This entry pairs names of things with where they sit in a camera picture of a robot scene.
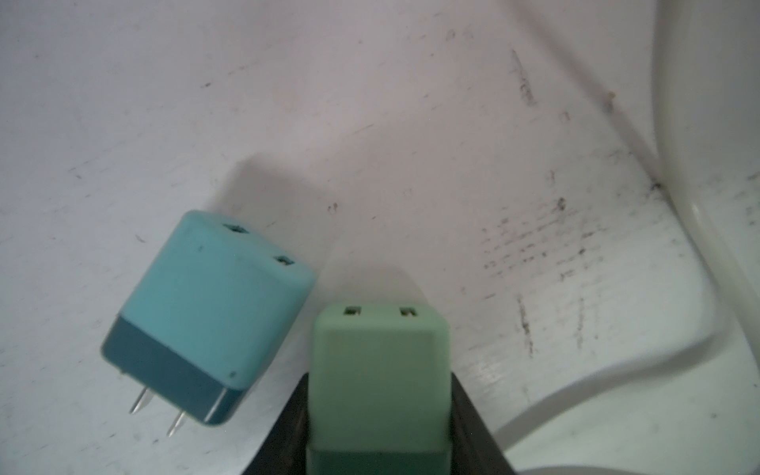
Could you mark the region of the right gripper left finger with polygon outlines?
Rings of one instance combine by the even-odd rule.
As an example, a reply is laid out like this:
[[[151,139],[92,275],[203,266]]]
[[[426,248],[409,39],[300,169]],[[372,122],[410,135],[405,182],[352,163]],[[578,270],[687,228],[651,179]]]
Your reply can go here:
[[[306,475],[309,374],[298,381],[243,475]]]

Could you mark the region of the green charger plug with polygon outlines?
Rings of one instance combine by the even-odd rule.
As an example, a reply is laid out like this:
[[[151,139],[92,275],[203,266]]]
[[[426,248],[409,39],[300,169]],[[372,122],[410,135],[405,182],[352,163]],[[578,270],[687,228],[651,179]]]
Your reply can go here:
[[[424,304],[336,303],[314,322],[310,474],[447,474],[449,326]]]

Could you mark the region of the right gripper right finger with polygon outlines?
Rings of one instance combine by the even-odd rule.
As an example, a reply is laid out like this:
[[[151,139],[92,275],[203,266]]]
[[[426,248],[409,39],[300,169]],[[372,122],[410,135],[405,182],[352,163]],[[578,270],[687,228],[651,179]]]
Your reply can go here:
[[[516,475],[461,382],[451,373],[451,475]]]

